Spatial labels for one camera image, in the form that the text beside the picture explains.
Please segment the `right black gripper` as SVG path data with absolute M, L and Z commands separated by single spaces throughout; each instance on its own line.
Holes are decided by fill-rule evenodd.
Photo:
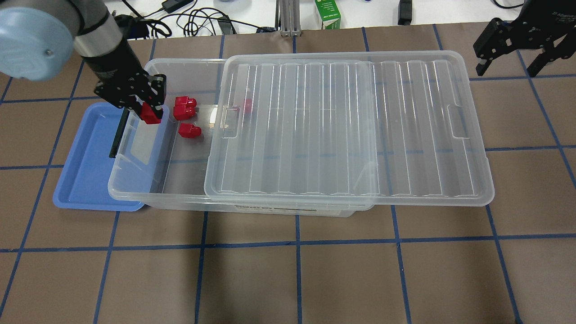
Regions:
M 576 2 L 574 0 L 526 0 L 512 21 L 493 18 L 473 43 L 478 76 L 484 76 L 493 59 L 514 50 L 543 49 L 527 67 L 535 77 L 557 59 L 575 52 Z

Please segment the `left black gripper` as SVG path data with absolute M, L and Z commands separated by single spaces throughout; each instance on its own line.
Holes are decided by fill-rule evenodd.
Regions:
M 97 82 L 94 93 L 116 108 L 141 111 L 146 103 L 152 108 L 164 105 L 167 91 L 165 74 L 150 75 L 146 71 L 129 76 L 115 76 Z

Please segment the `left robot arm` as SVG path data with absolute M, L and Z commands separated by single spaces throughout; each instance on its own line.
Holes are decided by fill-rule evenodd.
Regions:
M 0 31 L 3 74 L 46 81 L 76 52 L 98 78 L 97 96 L 161 118 L 166 76 L 144 70 L 102 0 L 3 0 Z

